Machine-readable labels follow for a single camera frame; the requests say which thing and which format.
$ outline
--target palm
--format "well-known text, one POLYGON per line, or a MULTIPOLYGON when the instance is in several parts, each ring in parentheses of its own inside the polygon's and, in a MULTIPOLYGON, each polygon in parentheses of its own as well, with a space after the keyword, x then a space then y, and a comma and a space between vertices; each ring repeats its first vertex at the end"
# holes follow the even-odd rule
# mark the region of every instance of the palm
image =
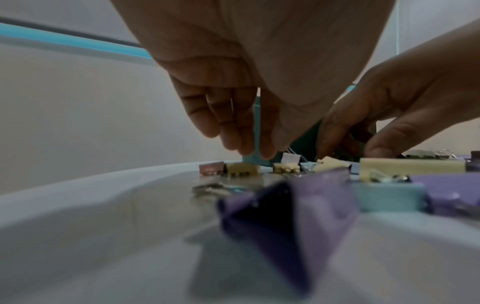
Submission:
POLYGON ((315 123, 358 75, 394 2, 112 1, 170 73, 195 126, 227 149, 253 152, 252 105, 262 88, 264 158, 315 123))

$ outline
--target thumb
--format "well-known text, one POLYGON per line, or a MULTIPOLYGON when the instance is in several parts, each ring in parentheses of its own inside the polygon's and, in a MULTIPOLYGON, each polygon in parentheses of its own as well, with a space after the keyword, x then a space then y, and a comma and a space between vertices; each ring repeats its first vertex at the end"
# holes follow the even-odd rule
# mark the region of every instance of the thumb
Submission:
POLYGON ((394 158, 453 123, 447 115, 432 108, 406 111, 375 134, 366 144, 364 155, 372 158, 394 158))
POLYGON ((308 105, 282 104, 271 139, 279 151, 285 151, 298 137, 317 123, 332 104, 312 103, 308 105))

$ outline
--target dark green object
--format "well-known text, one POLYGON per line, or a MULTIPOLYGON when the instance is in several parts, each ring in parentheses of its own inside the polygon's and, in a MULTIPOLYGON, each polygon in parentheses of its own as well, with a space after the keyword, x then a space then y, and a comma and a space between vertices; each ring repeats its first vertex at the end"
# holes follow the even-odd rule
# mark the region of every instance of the dark green object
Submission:
MULTIPOLYGON (((254 105, 254 114, 255 114, 255 153, 251 156, 244 156, 243 161, 249 162, 261 166, 272 167, 274 163, 280 163, 282 159, 282 152, 278 152, 272 160, 264 160, 260 157, 259 153, 259 140, 260 140, 260 97, 256 98, 254 105)), ((316 161, 317 156, 317 134, 321 125, 321 121, 316 123, 311 127, 305 134, 295 140, 291 145, 291 149, 295 151, 296 154, 302 155, 308 161, 316 161)), ((334 157, 347 160, 347 161, 356 161, 360 160, 359 155, 349 155, 342 149, 337 149, 334 153, 334 157)))

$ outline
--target table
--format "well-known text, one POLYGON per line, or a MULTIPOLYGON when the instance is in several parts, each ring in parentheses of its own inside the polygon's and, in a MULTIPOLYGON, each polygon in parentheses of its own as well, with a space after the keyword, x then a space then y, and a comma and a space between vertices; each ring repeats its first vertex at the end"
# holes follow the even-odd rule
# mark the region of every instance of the table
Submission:
POLYGON ((192 201, 199 163, 0 196, 0 302, 478 303, 480 225, 362 214, 311 297, 192 201))

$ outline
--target fingernail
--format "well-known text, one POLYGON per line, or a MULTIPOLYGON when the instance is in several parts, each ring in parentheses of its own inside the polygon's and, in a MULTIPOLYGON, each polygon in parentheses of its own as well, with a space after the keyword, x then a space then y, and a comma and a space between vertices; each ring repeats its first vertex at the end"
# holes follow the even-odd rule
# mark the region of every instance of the fingernail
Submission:
POLYGON ((395 154, 391 149, 388 148, 375 148, 370 152, 365 153, 366 157, 369 158, 394 158, 395 154))

